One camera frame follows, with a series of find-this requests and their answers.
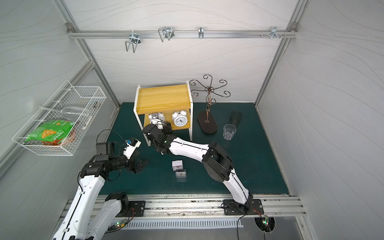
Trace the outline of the black round floor device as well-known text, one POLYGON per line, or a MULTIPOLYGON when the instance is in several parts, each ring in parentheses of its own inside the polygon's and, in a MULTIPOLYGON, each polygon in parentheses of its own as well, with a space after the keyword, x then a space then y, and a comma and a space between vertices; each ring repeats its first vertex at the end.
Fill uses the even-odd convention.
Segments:
POLYGON ((254 218, 257 227, 264 233, 271 233, 276 225, 275 218, 264 216, 262 218, 254 218))

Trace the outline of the dark cup holder stand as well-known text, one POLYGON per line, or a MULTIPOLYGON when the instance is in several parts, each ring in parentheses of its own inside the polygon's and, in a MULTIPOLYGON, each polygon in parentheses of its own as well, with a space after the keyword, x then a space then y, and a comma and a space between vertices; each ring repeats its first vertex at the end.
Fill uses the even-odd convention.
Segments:
POLYGON ((201 85, 203 87, 202 90, 198 89, 191 89, 191 95, 193 97, 198 97, 199 92, 206 93, 205 101, 206 101, 206 110, 204 112, 199 112, 197 115, 198 123, 202 129, 202 131, 205 134, 211 135, 217 132, 218 130, 218 124, 215 121, 213 115, 211 114, 211 106, 214 105, 217 101, 215 98, 212 97, 212 95, 216 95, 218 97, 222 98, 229 98, 231 96, 231 93, 229 91, 223 91, 222 94, 218 94, 215 91, 219 90, 223 87, 225 87, 228 82, 226 80, 219 80, 219 83, 221 86, 214 88, 213 87, 213 77, 209 74, 206 74, 203 76, 204 80, 210 79, 210 84, 205 86, 203 85, 199 80, 191 80, 189 81, 189 85, 191 87, 195 87, 197 84, 201 85))

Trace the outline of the white square alarm clock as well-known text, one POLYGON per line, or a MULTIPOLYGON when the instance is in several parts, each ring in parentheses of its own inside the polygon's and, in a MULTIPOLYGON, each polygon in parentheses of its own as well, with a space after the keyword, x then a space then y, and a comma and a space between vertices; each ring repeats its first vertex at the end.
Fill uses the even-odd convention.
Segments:
POLYGON ((173 169, 173 171, 182 170, 183 168, 184 167, 183 167, 183 161, 182 160, 172 161, 172 169, 173 169))

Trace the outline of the dark tinted glass cup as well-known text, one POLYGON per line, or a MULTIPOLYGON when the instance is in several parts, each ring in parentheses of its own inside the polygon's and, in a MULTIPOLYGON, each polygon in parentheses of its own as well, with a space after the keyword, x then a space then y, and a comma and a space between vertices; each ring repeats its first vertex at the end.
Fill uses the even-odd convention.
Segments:
POLYGON ((229 124, 238 128, 242 118, 243 114, 240 111, 232 111, 230 114, 229 124))

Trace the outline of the metal double hook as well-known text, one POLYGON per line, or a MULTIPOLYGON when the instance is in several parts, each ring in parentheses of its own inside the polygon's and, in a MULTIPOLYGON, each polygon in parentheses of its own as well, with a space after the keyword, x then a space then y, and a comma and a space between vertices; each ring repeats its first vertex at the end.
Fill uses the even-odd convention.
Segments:
POLYGON ((141 43, 141 37, 134 31, 129 35, 129 39, 125 41, 126 51, 132 49, 133 53, 136 52, 138 45, 141 43))
POLYGON ((162 27, 162 28, 159 28, 158 29, 158 33, 159 33, 159 36, 160 36, 160 39, 161 39, 162 42, 164 42, 165 39, 170 41, 171 38, 173 38, 175 36, 174 30, 173 30, 172 27, 162 27))

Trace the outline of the wooden two-tier white-frame shelf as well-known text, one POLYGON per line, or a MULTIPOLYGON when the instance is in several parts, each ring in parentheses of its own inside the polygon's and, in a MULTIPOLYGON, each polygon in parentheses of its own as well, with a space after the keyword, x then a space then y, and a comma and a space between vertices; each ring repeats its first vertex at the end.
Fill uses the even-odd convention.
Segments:
POLYGON ((172 130, 189 130, 190 140, 193 139, 193 99, 189 81, 183 85, 141 88, 137 86, 134 114, 141 129, 150 124, 149 114, 163 113, 165 120, 171 123, 172 130), (185 110, 187 123, 178 127, 172 120, 172 114, 185 110))

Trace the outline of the clear drinking glass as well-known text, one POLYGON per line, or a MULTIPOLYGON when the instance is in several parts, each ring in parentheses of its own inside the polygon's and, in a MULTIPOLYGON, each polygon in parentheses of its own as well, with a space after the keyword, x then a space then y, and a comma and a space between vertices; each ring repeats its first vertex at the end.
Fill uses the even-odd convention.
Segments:
POLYGON ((223 128, 223 138, 226 141, 230 141, 233 139, 236 132, 237 132, 236 126, 234 126, 232 124, 226 124, 223 128))

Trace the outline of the green snack bag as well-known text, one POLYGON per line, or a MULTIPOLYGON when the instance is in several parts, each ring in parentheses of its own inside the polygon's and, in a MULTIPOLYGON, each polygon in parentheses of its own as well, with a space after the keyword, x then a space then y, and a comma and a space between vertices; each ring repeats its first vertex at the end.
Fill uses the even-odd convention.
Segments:
POLYGON ((65 120, 48 121, 28 133, 25 142, 41 141, 60 143, 70 134, 74 125, 75 122, 65 120))

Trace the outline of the clear wine glass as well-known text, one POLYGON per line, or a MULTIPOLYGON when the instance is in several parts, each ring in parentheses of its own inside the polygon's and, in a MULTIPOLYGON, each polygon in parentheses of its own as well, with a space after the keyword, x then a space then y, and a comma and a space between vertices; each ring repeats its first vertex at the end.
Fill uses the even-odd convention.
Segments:
POLYGON ((69 121, 77 121, 78 118, 81 116, 89 116, 90 113, 88 110, 82 107, 77 107, 77 106, 67 106, 62 108, 61 110, 58 109, 52 109, 52 108, 46 108, 43 106, 39 106, 40 110, 45 110, 45 111, 51 111, 55 113, 60 113, 65 119, 69 121))

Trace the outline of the white twin-bell alarm clock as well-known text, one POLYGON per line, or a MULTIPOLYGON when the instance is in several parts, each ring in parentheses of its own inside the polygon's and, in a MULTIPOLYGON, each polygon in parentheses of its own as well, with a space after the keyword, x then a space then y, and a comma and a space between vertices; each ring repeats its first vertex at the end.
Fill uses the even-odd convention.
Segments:
POLYGON ((183 127, 188 123, 187 112, 185 110, 174 112, 172 119, 176 127, 183 127))

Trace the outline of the metal bracket hook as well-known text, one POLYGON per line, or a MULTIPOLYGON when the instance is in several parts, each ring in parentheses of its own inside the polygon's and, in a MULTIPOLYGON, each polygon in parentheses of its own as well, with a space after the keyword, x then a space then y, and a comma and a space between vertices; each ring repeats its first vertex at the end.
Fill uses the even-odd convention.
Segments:
POLYGON ((272 27, 271 31, 268 34, 266 34, 266 35, 260 34, 260 36, 262 38, 268 37, 270 39, 281 39, 281 38, 286 38, 287 37, 286 34, 279 34, 276 27, 272 27))

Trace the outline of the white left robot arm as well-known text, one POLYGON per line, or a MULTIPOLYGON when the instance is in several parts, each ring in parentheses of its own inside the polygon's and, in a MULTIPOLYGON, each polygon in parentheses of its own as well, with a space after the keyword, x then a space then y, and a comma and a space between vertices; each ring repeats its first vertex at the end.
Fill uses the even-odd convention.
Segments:
POLYGON ((97 144, 97 154, 82 168, 78 190, 54 240, 100 240, 106 233, 125 227, 135 216, 144 214, 144 201, 130 202, 125 192, 109 194, 95 218, 91 217, 96 199, 112 171, 127 169, 139 173, 147 160, 137 158, 141 142, 129 139, 123 152, 114 156, 110 143, 97 144))

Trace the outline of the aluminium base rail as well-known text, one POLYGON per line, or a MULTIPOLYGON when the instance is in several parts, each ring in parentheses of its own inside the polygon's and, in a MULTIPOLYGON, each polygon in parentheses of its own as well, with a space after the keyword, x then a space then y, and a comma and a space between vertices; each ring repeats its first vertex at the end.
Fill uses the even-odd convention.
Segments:
POLYGON ((227 194, 128 195, 130 206, 108 217, 107 225, 127 220, 125 230, 242 228, 245 220, 292 218, 307 215, 299 197, 254 195, 248 214, 236 210, 227 194))

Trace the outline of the metal single hook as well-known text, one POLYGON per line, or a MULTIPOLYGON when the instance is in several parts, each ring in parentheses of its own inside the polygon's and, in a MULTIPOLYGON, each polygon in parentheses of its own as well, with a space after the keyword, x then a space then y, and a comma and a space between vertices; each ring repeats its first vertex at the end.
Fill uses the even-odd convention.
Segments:
POLYGON ((203 27, 198 28, 198 37, 199 37, 199 39, 204 38, 204 28, 203 27))

